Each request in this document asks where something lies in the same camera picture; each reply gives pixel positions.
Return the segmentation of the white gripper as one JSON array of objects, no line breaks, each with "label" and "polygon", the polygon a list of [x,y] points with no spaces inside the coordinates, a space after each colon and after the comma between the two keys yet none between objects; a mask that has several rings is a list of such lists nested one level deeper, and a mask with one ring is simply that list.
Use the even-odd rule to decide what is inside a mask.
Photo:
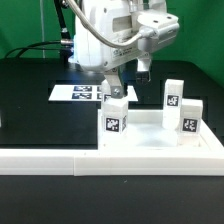
[{"label": "white gripper", "polygon": [[106,71],[111,97],[116,99],[124,96],[124,90],[115,67],[137,58],[136,82],[150,82],[150,54],[170,45],[179,30],[178,17],[167,12],[166,0],[81,0],[80,8],[92,26],[113,44],[124,44],[135,35],[142,35],[128,46],[112,48],[76,18],[75,57],[81,68]]}]

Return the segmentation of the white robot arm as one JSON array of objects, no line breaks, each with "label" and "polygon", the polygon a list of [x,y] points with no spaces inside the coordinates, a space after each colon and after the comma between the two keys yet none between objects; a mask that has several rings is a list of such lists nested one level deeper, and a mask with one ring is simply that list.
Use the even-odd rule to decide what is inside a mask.
[{"label": "white robot arm", "polygon": [[166,0],[67,0],[76,15],[75,59],[101,73],[114,98],[124,96],[118,67],[136,59],[137,80],[150,80],[151,55],[174,42],[178,18]]}]

